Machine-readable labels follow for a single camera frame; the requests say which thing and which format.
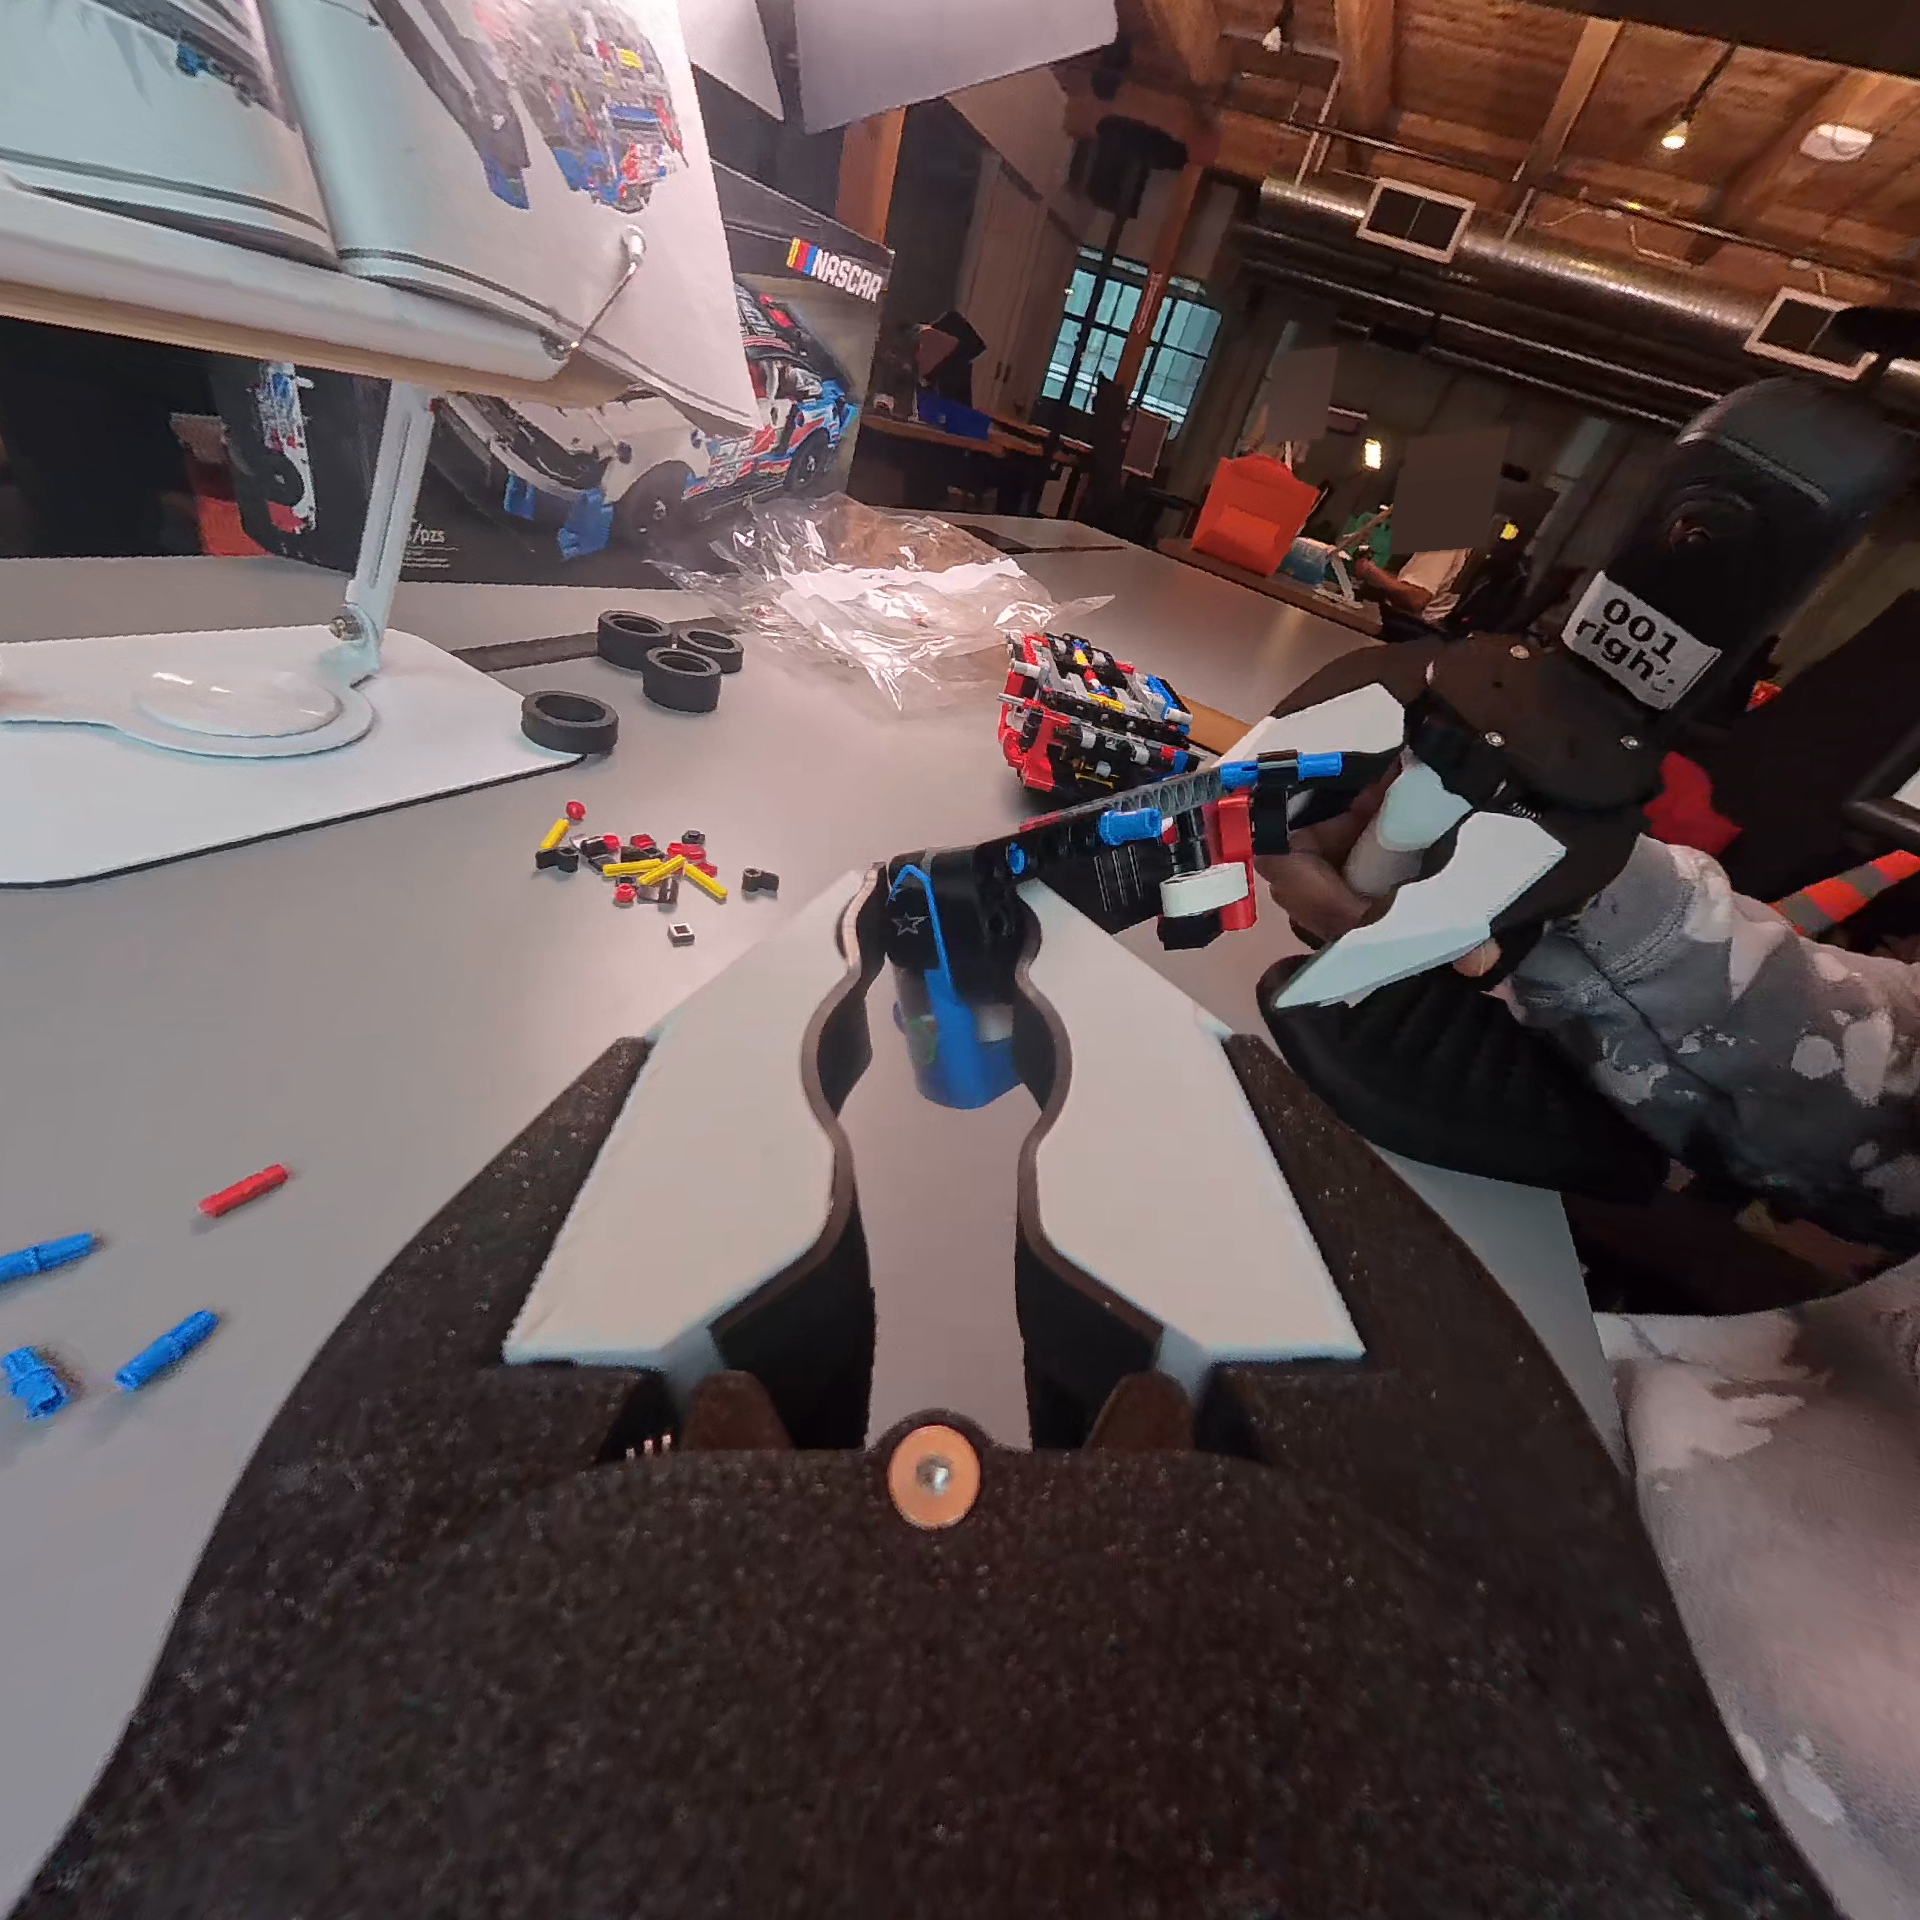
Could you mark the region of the building instruction booklet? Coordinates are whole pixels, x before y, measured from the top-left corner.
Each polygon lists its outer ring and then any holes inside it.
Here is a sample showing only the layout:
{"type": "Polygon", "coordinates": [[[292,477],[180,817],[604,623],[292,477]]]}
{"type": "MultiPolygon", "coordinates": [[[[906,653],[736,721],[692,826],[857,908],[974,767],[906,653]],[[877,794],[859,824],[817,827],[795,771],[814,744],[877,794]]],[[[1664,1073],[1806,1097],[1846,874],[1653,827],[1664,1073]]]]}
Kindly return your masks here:
{"type": "Polygon", "coordinates": [[[4,2],[4,315],[749,425],[675,5],[4,2]]]}

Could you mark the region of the black red blue bumper assembly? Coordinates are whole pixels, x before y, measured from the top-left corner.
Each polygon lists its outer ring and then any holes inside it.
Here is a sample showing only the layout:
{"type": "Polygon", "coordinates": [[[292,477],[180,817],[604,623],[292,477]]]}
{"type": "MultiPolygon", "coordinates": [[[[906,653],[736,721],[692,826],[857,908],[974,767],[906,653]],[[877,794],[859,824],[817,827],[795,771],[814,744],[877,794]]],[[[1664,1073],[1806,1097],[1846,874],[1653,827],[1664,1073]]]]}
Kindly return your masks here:
{"type": "Polygon", "coordinates": [[[1345,809],[1385,767],[1385,752],[1244,754],[972,848],[899,856],[884,871],[884,951],[920,1092],[968,1114],[1017,1082],[1026,885],[1106,933],[1150,922],[1163,949],[1205,949],[1257,923],[1257,859],[1288,853],[1296,824],[1345,809]]]}

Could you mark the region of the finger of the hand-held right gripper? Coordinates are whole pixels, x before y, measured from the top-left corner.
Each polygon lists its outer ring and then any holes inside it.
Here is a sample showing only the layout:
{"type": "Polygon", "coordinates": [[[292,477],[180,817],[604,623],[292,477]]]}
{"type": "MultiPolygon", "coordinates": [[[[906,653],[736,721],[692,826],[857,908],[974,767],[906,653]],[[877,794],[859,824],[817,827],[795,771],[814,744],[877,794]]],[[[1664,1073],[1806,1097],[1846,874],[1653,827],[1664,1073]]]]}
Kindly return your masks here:
{"type": "Polygon", "coordinates": [[[1275,995],[1290,1013],[1353,1003],[1380,987],[1446,969],[1483,946],[1494,922],[1547,879],[1568,848],[1525,817],[1469,811],[1434,876],[1408,881],[1385,909],[1309,960],[1275,995]]]}
{"type": "Polygon", "coordinates": [[[1408,708],[1427,691],[1424,648],[1362,648],[1315,672],[1241,739],[1246,760],[1285,756],[1308,786],[1373,786],[1402,771],[1408,708]]]}

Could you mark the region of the orange bag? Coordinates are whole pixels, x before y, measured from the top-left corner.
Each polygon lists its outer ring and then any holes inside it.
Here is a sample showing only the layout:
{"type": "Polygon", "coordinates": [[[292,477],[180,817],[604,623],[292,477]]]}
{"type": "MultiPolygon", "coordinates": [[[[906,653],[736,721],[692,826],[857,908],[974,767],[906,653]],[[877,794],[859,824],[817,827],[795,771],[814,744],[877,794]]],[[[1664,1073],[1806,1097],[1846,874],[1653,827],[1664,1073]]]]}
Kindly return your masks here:
{"type": "Polygon", "coordinates": [[[1192,554],[1257,579],[1280,571],[1324,490],[1282,457],[1241,452],[1221,460],[1192,529],[1192,554]]]}

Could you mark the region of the ceiling air vent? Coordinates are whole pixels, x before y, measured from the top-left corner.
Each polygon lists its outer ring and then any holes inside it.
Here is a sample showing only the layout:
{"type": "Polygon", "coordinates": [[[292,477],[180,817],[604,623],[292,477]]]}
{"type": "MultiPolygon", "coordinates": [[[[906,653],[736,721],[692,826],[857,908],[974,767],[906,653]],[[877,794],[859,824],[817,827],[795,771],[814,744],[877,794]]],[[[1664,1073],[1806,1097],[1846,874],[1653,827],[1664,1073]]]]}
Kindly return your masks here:
{"type": "Polygon", "coordinates": [[[1472,229],[1477,210],[1475,199],[1379,179],[1356,225],[1356,236],[1362,244],[1445,267],[1472,229]]]}
{"type": "Polygon", "coordinates": [[[1849,305],[1782,285],[1745,336],[1745,353],[1793,370],[1858,383],[1873,354],[1858,351],[1840,317],[1849,305]]]}

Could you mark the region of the person's grey sweatshirt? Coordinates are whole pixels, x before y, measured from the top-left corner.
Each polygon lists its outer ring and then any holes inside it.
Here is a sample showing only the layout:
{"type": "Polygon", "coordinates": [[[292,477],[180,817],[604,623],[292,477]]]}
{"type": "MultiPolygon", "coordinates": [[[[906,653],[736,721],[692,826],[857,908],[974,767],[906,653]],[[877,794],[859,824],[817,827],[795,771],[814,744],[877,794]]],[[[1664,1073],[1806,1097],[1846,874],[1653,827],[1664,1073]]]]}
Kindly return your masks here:
{"type": "Polygon", "coordinates": [[[1598,1316],[1640,1514],[1754,1784],[1834,1904],[1918,1915],[1918,1261],[1598,1316]]]}

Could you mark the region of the clear plastic bag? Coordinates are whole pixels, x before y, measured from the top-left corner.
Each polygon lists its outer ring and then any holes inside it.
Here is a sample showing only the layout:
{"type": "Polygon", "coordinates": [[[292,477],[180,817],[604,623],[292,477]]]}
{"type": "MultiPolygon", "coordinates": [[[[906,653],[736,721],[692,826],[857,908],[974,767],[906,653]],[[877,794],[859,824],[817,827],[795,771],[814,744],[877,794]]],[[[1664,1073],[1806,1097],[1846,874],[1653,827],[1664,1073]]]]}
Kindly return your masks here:
{"type": "Polygon", "coordinates": [[[1113,602],[1057,593],[947,520],[842,493],[756,496],[660,535],[652,565],[785,665],[908,719],[986,704],[1016,641],[1078,634],[1113,602]]]}

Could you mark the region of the white book stand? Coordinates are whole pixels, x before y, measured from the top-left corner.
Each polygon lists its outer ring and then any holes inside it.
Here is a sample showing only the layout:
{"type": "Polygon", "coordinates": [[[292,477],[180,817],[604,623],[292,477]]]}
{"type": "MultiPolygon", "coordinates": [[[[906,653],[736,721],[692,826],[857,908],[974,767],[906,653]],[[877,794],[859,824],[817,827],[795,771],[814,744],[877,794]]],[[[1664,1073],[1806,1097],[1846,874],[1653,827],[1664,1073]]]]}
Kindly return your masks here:
{"type": "Polygon", "coordinates": [[[333,752],[373,729],[364,684],[400,584],[434,410],[446,394],[547,384],[547,340],[457,303],[58,199],[4,176],[4,315],[389,383],[349,584],[329,626],[30,645],[4,671],[4,728],[102,729],[206,760],[333,752]]]}

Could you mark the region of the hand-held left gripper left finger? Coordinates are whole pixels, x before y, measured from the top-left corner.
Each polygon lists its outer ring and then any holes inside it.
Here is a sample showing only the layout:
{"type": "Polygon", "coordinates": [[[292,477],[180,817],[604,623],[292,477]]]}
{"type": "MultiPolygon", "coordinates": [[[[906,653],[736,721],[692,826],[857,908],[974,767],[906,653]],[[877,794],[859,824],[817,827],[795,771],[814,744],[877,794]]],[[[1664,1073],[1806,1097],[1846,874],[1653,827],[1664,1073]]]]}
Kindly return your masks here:
{"type": "Polygon", "coordinates": [[[864,1443],[876,1298],[842,1116],[881,916],[881,871],[842,876],[644,1035],[506,1365],[646,1373],[676,1413],[745,1373],[797,1449],[864,1443]]]}

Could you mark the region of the person's right hand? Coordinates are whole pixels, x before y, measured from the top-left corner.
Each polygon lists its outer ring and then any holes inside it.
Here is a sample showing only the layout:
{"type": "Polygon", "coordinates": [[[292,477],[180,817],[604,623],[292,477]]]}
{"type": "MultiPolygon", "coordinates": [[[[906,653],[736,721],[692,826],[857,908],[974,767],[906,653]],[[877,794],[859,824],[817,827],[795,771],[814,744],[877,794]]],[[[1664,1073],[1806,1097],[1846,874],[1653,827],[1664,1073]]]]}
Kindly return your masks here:
{"type": "Polygon", "coordinates": [[[1345,879],[1346,863],[1369,826],[1369,817],[1349,809],[1337,819],[1293,826],[1282,856],[1265,856],[1256,867],[1293,936],[1308,949],[1322,949],[1353,931],[1372,909],[1345,879]]]}

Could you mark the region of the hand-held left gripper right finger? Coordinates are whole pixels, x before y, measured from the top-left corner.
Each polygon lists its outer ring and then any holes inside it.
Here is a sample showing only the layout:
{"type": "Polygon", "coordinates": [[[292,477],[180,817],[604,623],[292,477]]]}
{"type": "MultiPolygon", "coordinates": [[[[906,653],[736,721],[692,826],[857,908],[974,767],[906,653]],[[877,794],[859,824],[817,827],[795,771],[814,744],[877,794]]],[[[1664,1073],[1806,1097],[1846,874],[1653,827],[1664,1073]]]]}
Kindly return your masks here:
{"type": "Polygon", "coordinates": [[[1357,1363],[1360,1332],[1244,1066],[1275,1066],[1042,882],[1017,892],[1016,1309],[1035,1449],[1078,1449],[1115,1385],[1192,1410],[1221,1370],[1357,1363]]]}

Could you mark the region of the person's right forearm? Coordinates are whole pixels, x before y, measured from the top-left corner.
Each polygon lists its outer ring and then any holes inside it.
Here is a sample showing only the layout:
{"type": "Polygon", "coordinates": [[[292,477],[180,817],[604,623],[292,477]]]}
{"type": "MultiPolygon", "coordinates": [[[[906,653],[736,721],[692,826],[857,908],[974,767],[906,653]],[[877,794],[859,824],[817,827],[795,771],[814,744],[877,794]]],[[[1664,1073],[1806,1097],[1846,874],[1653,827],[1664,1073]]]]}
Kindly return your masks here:
{"type": "Polygon", "coordinates": [[[1916,1255],[1916,964],[1817,944],[1712,858],[1643,836],[1508,991],[1672,1161],[1916,1255]]]}

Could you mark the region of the toy brick car chassis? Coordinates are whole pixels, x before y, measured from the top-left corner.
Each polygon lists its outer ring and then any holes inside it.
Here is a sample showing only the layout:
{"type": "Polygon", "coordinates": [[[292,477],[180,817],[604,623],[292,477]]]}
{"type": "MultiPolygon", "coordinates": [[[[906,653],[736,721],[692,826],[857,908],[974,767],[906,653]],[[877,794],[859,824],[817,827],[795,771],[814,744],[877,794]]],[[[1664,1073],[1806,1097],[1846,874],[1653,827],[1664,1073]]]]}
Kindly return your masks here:
{"type": "Polygon", "coordinates": [[[997,739],[1029,795],[1067,808],[1196,771],[1194,713],[1163,679],[1069,634],[1009,641],[997,739]]]}

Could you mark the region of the metal air duct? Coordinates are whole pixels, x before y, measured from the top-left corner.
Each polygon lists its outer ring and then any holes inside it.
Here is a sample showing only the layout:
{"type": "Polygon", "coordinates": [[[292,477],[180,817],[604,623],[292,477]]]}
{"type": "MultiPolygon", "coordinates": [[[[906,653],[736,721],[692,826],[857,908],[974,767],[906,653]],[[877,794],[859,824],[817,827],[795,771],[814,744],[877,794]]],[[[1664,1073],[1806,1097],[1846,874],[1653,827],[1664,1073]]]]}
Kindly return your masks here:
{"type": "Polygon", "coordinates": [[[1475,212],[1451,264],[1435,267],[1357,240],[1356,225],[1373,184],[1266,176],[1257,187],[1256,218],[1269,233],[1329,248],[1349,259],[1429,269],[1446,283],[1542,307],[1571,320],[1645,327],[1673,336],[1698,333],[1741,344],[1774,292],[1790,285],[1774,283],[1757,292],[1664,257],[1610,253],[1537,231],[1507,236],[1504,223],[1485,223],[1481,210],[1475,212]]]}

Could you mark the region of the black toy car box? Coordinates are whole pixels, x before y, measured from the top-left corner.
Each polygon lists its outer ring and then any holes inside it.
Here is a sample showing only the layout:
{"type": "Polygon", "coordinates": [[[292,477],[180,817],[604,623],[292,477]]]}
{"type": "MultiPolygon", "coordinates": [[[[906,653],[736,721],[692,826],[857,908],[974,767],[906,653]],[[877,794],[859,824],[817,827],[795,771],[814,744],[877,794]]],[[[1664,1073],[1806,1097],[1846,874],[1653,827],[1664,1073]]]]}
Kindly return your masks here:
{"type": "MultiPolygon", "coordinates": [[[[773,187],[716,170],[754,425],[709,429],[628,389],[596,407],[446,395],[404,584],[653,588],[758,496],[843,490],[892,253],[773,187]]],[[[389,384],[219,362],[212,416],[180,416],[200,537],[216,557],[349,571],[389,384]]]]}

